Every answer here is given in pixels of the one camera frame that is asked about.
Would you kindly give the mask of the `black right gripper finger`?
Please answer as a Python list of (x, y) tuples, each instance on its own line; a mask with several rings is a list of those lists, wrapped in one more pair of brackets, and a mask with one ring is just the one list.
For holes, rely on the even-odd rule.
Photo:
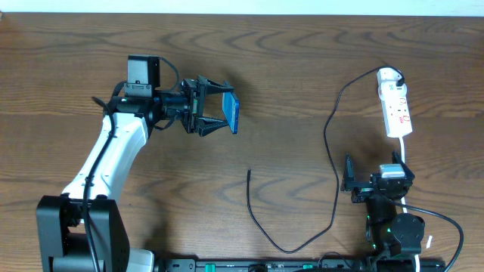
[(396, 150), (392, 152), (391, 172), (393, 174), (405, 173), (405, 163), (403, 162), (401, 155)]
[(355, 184), (356, 184), (356, 179), (355, 179), (355, 173), (353, 168), (353, 162), (350, 155), (346, 154), (341, 190), (351, 191), (355, 187)]

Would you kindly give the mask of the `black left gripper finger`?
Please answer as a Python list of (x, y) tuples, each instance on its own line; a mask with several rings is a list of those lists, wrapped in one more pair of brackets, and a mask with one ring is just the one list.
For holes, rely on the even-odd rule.
[(227, 82), (218, 83), (204, 76), (197, 77), (197, 89), (200, 94), (203, 95), (220, 94), (234, 91), (234, 87)]
[(225, 126), (228, 126), (227, 120), (214, 119), (209, 117), (197, 117), (195, 121), (196, 121), (196, 125), (195, 125), (196, 131), (201, 137), (205, 137), (208, 134), (220, 128), (224, 128)]

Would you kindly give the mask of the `blue Samsung Galaxy smartphone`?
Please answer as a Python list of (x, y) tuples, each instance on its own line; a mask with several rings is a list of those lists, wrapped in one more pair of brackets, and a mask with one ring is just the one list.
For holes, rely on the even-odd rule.
[(226, 81), (224, 85), (231, 87), (231, 91), (224, 92), (222, 95), (222, 112), (225, 117), (225, 121), (228, 123), (228, 127), (231, 129), (232, 134), (237, 134), (239, 114), (240, 114), (240, 100), (238, 99), (234, 88)]

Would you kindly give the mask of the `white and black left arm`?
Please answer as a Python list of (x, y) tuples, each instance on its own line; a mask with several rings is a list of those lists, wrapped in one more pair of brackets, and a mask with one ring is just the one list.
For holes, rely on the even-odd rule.
[(118, 201), (130, 168), (158, 122), (181, 121), (203, 137), (234, 121), (234, 87), (206, 77), (185, 79), (173, 91), (151, 82), (122, 81), (103, 109), (101, 133), (85, 164), (63, 192), (36, 208), (44, 271), (156, 271), (155, 254), (134, 249)]

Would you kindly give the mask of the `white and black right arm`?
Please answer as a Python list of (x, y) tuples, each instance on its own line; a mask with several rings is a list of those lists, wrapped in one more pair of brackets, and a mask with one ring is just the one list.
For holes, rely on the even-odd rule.
[(413, 184), (414, 174), (394, 151), (392, 163), (383, 164), (368, 181), (357, 181), (353, 161), (345, 158), (342, 190), (352, 193), (353, 203), (364, 203), (368, 212), (366, 236), (374, 253), (365, 260), (368, 271), (414, 271), (421, 253), (424, 220), (399, 213), (396, 206)]

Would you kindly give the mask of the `white power strip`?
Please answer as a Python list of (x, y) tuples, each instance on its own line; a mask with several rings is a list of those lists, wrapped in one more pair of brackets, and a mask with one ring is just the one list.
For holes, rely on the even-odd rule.
[(403, 138), (412, 133), (411, 117), (408, 108), (407, 85), (404, 77), (390, 67), (377, 72), (377, 93), (381, 100), (386, 136)]

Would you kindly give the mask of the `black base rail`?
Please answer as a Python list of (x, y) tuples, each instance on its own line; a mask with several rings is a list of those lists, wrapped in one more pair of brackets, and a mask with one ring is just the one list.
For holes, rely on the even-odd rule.
[(411, 261), (378, 261), (375, 267), (364, 261), (324, 258), (312, 260), (194, 260), (160, 259), (154, 272), (293, 272), (293, 271), (414, 271)]

